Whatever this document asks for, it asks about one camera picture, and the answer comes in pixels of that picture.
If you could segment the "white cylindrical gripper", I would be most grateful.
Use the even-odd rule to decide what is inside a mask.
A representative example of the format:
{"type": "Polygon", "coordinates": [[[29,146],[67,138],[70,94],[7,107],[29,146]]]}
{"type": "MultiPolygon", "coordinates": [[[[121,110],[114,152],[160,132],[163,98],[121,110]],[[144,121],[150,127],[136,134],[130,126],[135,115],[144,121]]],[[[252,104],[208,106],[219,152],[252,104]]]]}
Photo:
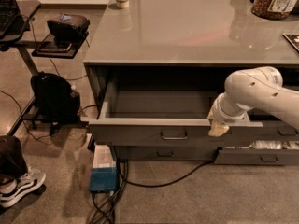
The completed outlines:
{"type": "Polygon", "coordinates": [[[229,130],[229,124],[239,122],[250,110],[250,106],[235,102],[226,92],[220,94],[207,116],[213,121],[208,135],[213,137],[224,135],[229,130]]]}

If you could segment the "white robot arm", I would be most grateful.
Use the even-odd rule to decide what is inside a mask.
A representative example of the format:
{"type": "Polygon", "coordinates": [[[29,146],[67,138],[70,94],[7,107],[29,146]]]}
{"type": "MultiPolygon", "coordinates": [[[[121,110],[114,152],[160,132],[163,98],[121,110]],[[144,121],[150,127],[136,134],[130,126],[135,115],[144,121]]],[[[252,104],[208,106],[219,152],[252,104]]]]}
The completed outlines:
{"type": "Polygon", "coordinates": [[[224,82],[224,93],[216,98],[208,113],[211,125],[208,135],[224,135],[254,108],[299,129],[299,92],[282,85],[282,75],[270,66],[230,74],[224,82]]]}

